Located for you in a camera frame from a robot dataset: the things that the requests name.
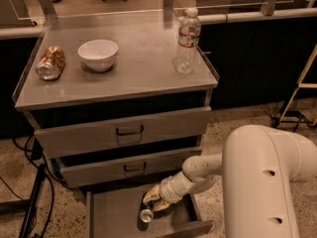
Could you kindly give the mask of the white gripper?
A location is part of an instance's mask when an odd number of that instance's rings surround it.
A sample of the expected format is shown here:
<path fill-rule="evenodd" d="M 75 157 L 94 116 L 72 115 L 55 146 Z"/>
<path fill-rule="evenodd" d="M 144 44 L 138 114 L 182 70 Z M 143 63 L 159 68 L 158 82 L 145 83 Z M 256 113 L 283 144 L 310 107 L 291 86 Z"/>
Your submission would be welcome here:
<path fill-rule="evenodd" d="M 165 178 L 160 185 L 153 186 L 143 197 L 143 204 L 152 203 L 153 211 L 159 212 L 170 207 L 171 204 L 182 200 L 171 186 L 172 177 Z"/>

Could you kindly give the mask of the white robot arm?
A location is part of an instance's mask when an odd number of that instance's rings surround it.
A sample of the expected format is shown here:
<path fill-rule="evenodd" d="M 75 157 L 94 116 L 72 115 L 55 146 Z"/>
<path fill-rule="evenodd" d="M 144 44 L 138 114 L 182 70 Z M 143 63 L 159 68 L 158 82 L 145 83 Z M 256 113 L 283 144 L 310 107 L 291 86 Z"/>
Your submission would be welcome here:
<path fill-rule="evenodd" d="M 226 238 L 300 238 L 290 184 L 317 176 L 317 146 L 293 132 L 242 126 L 222 153 L 186 159 L 143 202 L 161 211 L 209 189 L 216 175 L 222 178 Z"/>

